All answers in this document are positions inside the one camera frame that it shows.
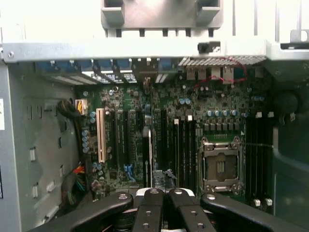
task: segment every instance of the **circuit board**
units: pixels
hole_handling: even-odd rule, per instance
[[[91,156],[93,162],[95,198],[115,191],[134,194],[139,188],[149,187],[152,170],[171,169],[176,175],[176,186],[190,188],[197,195],[214,191],[205,182],[209,165],[217,165],[215,179],[239,179],[239,175],[245,175],[245,171],[238,173],[240,166],[245,169],[244,162],[239,162],[239,152],[235,159],[223,155],[222,161],[215,159],[212,164],[206,156],[205,144],[213,149],[229,149],[235,139],[244,143],[246,118],[257,117],[267,109],[268,85],[255,78],[251,69],[247,81],[234,83],[220,79],[189,80],[185,73],[178,73],[163,84],[146,78],[141,84],[77,88],[77,98],[86,105],[83,147],[84,154]],[[99,114],[103,114],[100,124]],[[151,145],[147,146],[145,128],[151,134],[147,137]],[[238,149],[244,157],[245,146]],[[232,171],[227,174],[226,168]],[[236,196],[242,195],[243,189],[238,188]]]

